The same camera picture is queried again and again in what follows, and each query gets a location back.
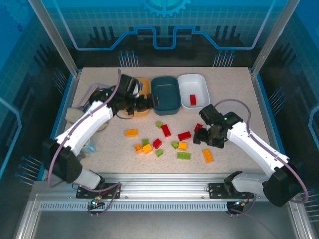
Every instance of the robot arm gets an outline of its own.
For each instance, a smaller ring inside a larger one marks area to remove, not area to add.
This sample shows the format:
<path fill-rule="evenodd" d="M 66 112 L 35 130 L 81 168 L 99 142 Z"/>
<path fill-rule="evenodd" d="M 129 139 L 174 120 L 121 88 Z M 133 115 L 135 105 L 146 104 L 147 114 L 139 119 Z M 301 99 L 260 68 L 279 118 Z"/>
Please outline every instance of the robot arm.
<path fill-rule="evenodd" d="M 301 172 L 301 163 L 280 154 L 251 130 L 248 132 L 247 125 L 238 115 L 233 112 L 222 115 L 213 105 L 204 107 L 199 114 L 208 127 L 195 133 L 194 143 L 204 141 L 210 146 L 223 148 L 229 140 L 244 150 L 265 172 L 264 176 L 258 178 L 242 172 L 233 173 L 225 179 L 225 189 L 229 193 L 265 194 L 271 203 L 280 207 L 301 190 L 293 174 L 277 158 L 281 158 L 297 173 Z"/>
<path fill-rule="evenodd" d="M 158 99 L 152 94 L 139 96 L 142 84 L 135 78 L 120 75 L 120 82 L 111 100 L 104 104 L 112 93 L 112 89 L 99 89 L 90 97 L 91 106 L 85 114 L 66 132 L 48 139 L 43 143 L 44 168 L 49 170 L 52 159 L 63 145 L 53 166 L 53 174 L 67 183 L 76 183 L 89 189 L 103 187 L 104 179 L 98 174 L 84 169 L 76 156 L 83 145 L 99 129 L 108 122 L 119 110 L 126 109 L 129 115 L 134 110 L 145 110 L 156 107 Z"/>

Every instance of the toy block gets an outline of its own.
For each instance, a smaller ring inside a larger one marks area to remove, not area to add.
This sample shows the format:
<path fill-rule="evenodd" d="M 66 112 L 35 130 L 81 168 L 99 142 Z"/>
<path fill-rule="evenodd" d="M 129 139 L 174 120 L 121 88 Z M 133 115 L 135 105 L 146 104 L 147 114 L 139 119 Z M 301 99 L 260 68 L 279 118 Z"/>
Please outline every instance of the toy block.
<path fill-rule="evenodd" d="M 191 106 L 196 105 L 196 95 L 190 95 L 190 105 Z"/>
<path fill-rule="evenodd" d="M 214 161 L 213 156 L 211 155 L 209 149 L 204 149 L 203 155 L 204 155 L 206 163 L 211 163 Z"/>
<path fill-rule="evenodd" d="M 190 132 L 181 133 L 178 135 L 178 138 L 179 138 L 179 141 L 184 141 L 184 140 L 191 138 L 191 134 L 190 134 Z"/>
<path fill-rule="evenodd" d="M 178 143 L 176 141 L 174 141 L 171 145 L 174 149 L 178 149 Z"/>
<path fill-rule="evenodd" d="M 147 144 L 147 145 L 145 145 L 144 147 L 143 147 L 143 152 L 144 152 L 144 154 L 148 154 L 149 152 L 151 152 L 152 151 L 152 147 L 149 145 L 149 144 Z"/>
<path fill-rule="evenodd" d="M 155 152 L 157 157 L 161 157 L 163 155 L 163 150 L 159 149 L 158 151 Z"/>
<path fill-rule="evenodd" d="M 187 150 L 187 143 L 179 142 L 178 149 L 186 151 Z"/>
<path fill-rule="evenodd" d="M 194 132 L 198 131 L 200 128 L 203 128 L 203 126 L 201 124 L 197 124 Z"/>
<path fill-rule="evenodd" d="M 190 153 L 178 152 L 177 158 L 179 159 L 190 159 Z"/>
<path fill-rule="evenodd" d="M 159 140 L 159 139 L 156 139 L 152 146 L 155 148 L 155 149 L 158 149 L 160 146 L 161 146 L 162 142 Z"/>
<path fill-rule="evenodd" d="M 145 146 L 149 143 L 149 139 L 148 138 L 143 138 L 142 139 L 142 146 Z"/>
<path fill-rule="evenodd" d="M 136 151 L 137 154 L 143 152 L 143 149 L 142 149 L 140 144 L 135 145 L 134 148 L 135 148 L 135 151 Z"/>
<path fill-rule="evenodd" d="M 166 138 L 171 136 L 171 133 L 170 133 L 170 131 L 169 131 L 169 129 L 168 129 L 167 124 L 163 125 L 161 128 L 162 128 L 163 133 L 165 134 L 165 137 L 166 137 Z"/>
<path fill-rule="evenodd" d="M 155 125 L 157 128 L 161 128 L 163 126 L 163 123 L 160 121 L 157 121 Z"/>
<path fill-rule="evenodd" d="M 137 129 L 131 129 L 131 130 L 126 130 L 125 131 L 125 136 L 126 137 L 134 137 L 138 135 L 138 130 Z"/>

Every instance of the vent slot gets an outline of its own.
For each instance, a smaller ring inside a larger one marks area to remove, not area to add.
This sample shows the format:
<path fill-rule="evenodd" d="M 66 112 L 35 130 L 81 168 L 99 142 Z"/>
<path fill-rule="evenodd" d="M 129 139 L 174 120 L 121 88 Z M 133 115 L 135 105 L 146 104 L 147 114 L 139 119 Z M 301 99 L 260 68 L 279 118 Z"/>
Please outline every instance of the vent slot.
<path fill-rule="evenodd" d="M 106 204 L 95 211 L 104 210 Z M 87 211 L 89 202 L 42 202 L 42 211 Z M 227 211 L 226 202 L 113 202 L 109 211 Z"/>

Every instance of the orange lego brick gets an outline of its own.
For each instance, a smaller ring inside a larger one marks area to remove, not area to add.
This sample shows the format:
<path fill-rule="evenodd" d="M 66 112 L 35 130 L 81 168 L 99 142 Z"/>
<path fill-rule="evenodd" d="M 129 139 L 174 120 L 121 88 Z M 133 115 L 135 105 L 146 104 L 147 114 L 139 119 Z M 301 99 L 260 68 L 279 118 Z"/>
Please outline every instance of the orange lego brick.
<path fill-rule="evenodd" d="M 186 151 L 187 150 L 187 143 L 179 142 L 178 149 Z"/>
<path fill-rule="evenodd" d="M 135 148 L 135 151 L 136 151 L 137 154 L 143 152 L 143 149 L 142 149 L 140 144 L 135 145 L 134 148 Z"/>
<path fill-rule="evenodd" d="M 125 136 L 126 137 L 134 137 L 138 135 L 138 130 L 137 129 L 131 129 L 131 130 L 126 130 L 125 131 Z"/>
<path fill-rule="evenodd" d="M 206 163 L 211 163 L 214 161 L 213 156 L 211 155 L 209 149 L 204 149 L 203 155 L 204 155 Z"/>
<path fill-rule="evenodd" d="M 148 154 L 151 151 L 152 151 L 152 147 L 150 146 L 150 144 L 147 144 L 143 147 L 144 154 Z"/>

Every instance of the speckled table surface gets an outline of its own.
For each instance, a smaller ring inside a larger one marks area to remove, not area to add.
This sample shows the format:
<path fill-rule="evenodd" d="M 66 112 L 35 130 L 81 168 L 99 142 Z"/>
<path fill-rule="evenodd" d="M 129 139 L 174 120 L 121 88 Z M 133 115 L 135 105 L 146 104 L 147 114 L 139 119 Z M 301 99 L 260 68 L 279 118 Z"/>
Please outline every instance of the speckled table surface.
<path fill-rule="evenodd" d="M 206 79 L 212 104 L 226 98 L 242 100 L 252 112 L 251 130 L 269 142 L 248 68 L 153 67 L 122 68 L 121 71 L 123 74 L 149 80 L 164 75 L 178 78 L 183 74 L 201 74 Z M 73 106 L 78 105 L 92 84 L 114 85 L 117 78 L 117 68 L 83 68 Z M 244 120 L 247 119 L 246 109 L 238 103 L 223 103 L 218 109 L 224 114 L 234 111 Z M 168 125 L 171 137 L 165 138 L 163 131 L 155 126 L 158 120 Z M 191 153 L 191 160 L 177 159 L 178 150 L 175 150 L 171 143 L 178 141 L 177 135 L 183 132 L 190 131 L 193 136 L 197 123 L 204 125 L 198 114 L 188 113 L 182 107 L 177 114 L 170 116 L 158 116 L 150 110 L 147 116 L 133 117 L 130 120 L 113 117 L 105 131 L 93 136 L 96 152 L 88 154 L 81 163 L 95 172 L 112 173 L 232 173 L 236 170 L 262 172 L 257 163 L 231 142 L 227 142 L 224 149 L 218 149 L 204 143 L 196 145 L 192 143 L 192 139 L 188 139 L 185 142 L 188 144 L 187 152 Z M 125 130 L 135 128 L 138 130 L 138 136 L 124 136 Z M 150 143 L 157 138 L 162 140 L 160 149 L 164 155 L 157 158 L 154 149 L 147 155 L 137 155 L 134 145 L 141 144 L 143 138 L 148 138 Z M 210 149 L 214 162 L 206 164 L 202 155 L 203 149 Z"/>

